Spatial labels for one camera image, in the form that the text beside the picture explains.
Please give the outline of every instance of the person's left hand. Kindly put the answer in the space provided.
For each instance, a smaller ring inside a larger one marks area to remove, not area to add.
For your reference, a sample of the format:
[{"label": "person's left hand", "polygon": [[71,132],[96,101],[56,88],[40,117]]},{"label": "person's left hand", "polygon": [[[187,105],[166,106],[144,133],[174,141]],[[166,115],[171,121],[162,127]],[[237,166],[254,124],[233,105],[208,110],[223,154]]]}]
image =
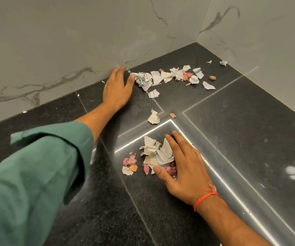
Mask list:
[{"label": "person's left hand", "polygon": [[124,84],[123,73],[125,70],[126,67],[114,69],[103,91],[103,104],[112,107],[115,112],[128,102],[135,83],[135,75],[130,74],[127,84]]}]

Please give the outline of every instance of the hand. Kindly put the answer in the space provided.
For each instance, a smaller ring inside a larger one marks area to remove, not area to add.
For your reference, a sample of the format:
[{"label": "hand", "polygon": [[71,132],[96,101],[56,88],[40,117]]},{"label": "hand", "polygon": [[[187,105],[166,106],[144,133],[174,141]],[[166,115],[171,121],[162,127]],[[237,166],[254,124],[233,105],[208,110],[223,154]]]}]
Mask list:
[{"label": "hand", "polygon": [[168,191],[188,205],[194,206],[203,195],[211,192],[212,184],[201,154],[192,147],[178,132],[173,131],[178,144],[170,136],[166,139],[174,153],[177,166],[177,179],[173,179],[165,169],[153,168],[157,176],[164,181]]},{"label": "hand", "polygon": [[126,86],[124,85],[123,73],[125,70],[126,67],[114,69],[103,91],[103,104],[112,107],[115,112],[128,102],[135,83],[135,75],[131,74]]}]

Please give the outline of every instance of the bracelet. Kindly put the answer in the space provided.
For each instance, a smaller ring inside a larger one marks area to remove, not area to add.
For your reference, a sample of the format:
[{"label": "bracelet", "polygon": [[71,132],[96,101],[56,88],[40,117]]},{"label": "bracelet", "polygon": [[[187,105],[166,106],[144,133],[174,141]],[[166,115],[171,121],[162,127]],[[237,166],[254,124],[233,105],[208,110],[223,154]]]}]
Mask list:
[{"label": "bracelet", "polygon": [[198,201],[196,201],[195,205],[194,205],[194,211],[196,211],[196,209],[198,208],[199,204],[205,200],[206,198],[209,198],[211,195],[216,195],[219,197],[219,194],[217,193],[217,189],[214,185],[212,185],[211,183],[209,183],[209,186],[211,187],[211,189],[204,189],[204,190],[210,190],[211,192],[210,193],[207,193],[206,195],[203,195],[201,198],[198,199]]}]

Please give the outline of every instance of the black tile floor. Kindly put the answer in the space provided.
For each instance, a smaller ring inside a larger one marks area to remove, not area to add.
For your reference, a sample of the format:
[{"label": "black tile floor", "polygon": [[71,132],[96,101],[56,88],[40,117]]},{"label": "black tile floor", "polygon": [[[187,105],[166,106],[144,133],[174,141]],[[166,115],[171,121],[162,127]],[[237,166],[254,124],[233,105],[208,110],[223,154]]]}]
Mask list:
[{"label": "black tile floor", "polygon": [[[219,245],[203,219],[157,176],[145,176],[141,168],[132,176],[121,172],[129,152],[143,162],[139,146],[145,134],[162,142],[173,130],[200,150],[236,214],[272,244],[295,245],[295,178],[285,170],[295,167],[295,112],[219,61],[194,43],[131,69],[168,71],[189,64],[201,67],[208,83],[209,75],[216,76],[216,90],[172,80],[151,87],[160,96],[149,99],[135,85],[129,103],[103,130],[83,189],[60,209],[45,245]],[[9,145],[11,133],[74,120],[102,103],[103,88],[98,82],[1,121],[0,161],[18,150]],[[159,112],[158,125],[147,122],[152,108]]]}]

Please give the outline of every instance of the green sleeve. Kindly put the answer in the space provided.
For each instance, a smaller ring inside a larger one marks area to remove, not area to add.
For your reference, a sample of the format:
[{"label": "green sleeve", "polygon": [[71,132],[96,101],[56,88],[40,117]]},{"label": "green sleeve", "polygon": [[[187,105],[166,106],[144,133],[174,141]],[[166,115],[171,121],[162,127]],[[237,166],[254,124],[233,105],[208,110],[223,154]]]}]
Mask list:
[{"label": "green sleeve", "polygon": [[81,189],[93,150],[83,123],[11,135],[25,146],[0,163],[0,245],[43,245],[59,207]]}]

